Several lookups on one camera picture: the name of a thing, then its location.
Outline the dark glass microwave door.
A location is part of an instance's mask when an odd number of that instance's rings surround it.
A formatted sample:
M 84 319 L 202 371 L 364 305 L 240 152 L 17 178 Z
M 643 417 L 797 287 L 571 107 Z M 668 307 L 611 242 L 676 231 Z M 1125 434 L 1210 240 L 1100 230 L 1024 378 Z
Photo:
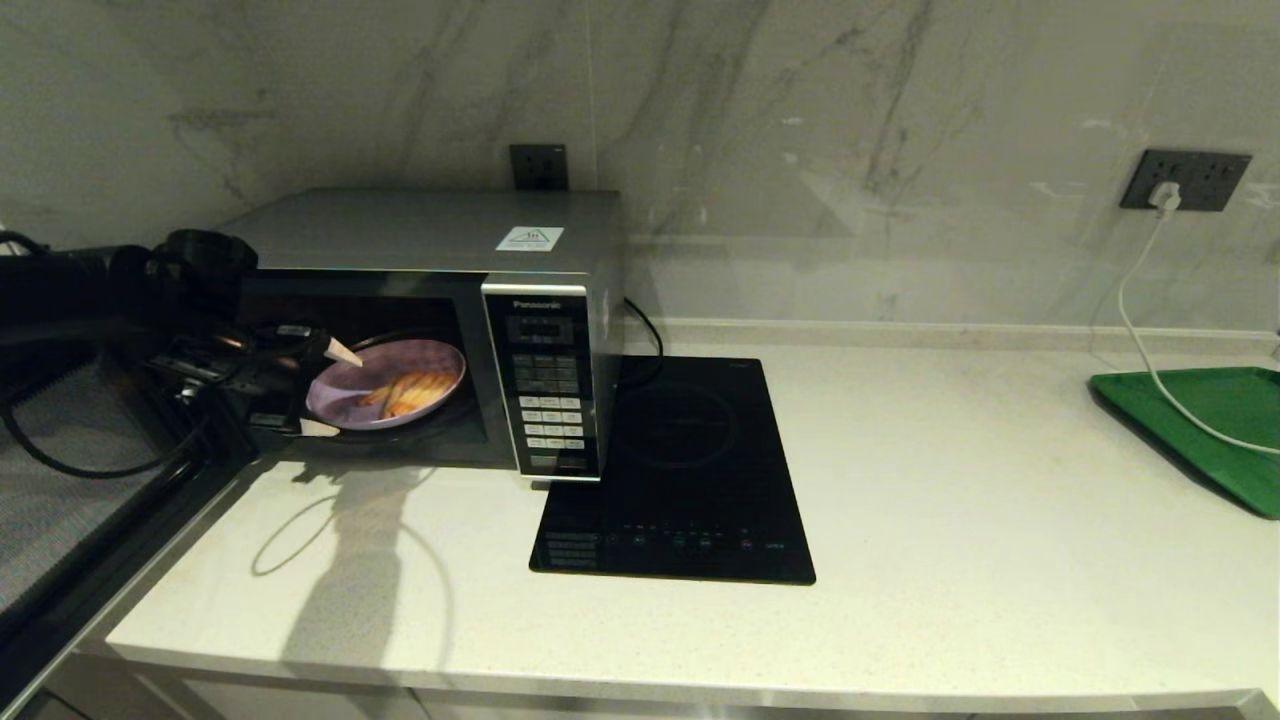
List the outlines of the dark glass microwave door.
M 227 398 L 120 354 L 0 355 L 0 716 L 253 457 Z

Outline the black induction cooktop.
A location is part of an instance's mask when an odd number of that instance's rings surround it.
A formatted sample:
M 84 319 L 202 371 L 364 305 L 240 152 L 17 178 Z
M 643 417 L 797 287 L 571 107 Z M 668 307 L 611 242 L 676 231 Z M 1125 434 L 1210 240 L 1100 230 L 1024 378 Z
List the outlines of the black induction cooktop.
M 538 573 L 813 585 L 762 363 L 667 357 L 620 392 L 605 470 L 554 483 Z

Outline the green plastic tray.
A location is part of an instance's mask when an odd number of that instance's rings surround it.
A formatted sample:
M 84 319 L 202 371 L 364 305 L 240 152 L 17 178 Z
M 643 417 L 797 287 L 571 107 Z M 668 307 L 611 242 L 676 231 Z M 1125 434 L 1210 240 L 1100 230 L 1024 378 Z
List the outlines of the green plastic tray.
M 1093 375 L 1094 401 L 1189 478 L 1254 515 L 1280 521 L 1280 372 L 1260 366 L 1161 370 L 1172 397 L 1211 429 L 1275 448 L 1222 442 L 1183 416 L 1144 372 Z

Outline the silver Panasonic microwave oven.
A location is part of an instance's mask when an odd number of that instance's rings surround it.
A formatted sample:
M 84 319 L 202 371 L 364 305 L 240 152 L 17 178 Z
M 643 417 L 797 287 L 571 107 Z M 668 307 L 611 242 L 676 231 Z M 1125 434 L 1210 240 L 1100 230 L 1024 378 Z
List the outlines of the silver Panasonic microwave oven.
M 330 438 L 260 432 L 268 452 L 600 479 L 625 346 L 618 193 L 310 190 L 220 231 L 259 255 L 246 314 L 312 316 L 355 352 L 438 340 L 468 366 L 415 423 Z

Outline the lilac round plate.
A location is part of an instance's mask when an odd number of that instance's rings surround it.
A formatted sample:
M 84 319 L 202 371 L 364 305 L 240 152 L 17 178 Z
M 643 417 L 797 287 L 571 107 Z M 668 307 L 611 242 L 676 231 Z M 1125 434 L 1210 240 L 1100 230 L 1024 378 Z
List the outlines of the lilac round plate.
M 315 420 L 352 432 L 404 427 L 442 407 L 462 386 L 468 370 L 462 352 L 438 340 L 387 341 L 361 348 L 356 354 L 364 360 L 362 368 L 333 363 L 311 382 L 305 407 Z M 440 397 L 435 407 L 421 416 L 380 421 L 381 404 L 358 406 L 361 397 L 407 372 L 448 372 L 454 377 L 454 384 Z

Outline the small black wall socket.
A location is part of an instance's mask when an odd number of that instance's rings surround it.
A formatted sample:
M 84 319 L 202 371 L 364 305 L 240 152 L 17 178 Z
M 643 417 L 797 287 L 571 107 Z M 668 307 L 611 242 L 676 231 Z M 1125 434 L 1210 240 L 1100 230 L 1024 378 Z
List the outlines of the small black wall socket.
M 570 190 L 568 154 L 563 143 L 512 143 L 509 168 L 517 191 Z

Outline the wide black wall socket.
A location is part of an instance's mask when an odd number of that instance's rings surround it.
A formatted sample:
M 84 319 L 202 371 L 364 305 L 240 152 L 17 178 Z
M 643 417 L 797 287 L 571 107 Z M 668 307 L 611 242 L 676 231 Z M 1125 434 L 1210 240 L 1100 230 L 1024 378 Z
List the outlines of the wide black wall socket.
M 1155 191 L 1178 184 L 1181 211 L 1224 211 L 1253 156 L 1178 149 L 1147 149 L 1140 155 L 1119 206 L 1155 210 Z

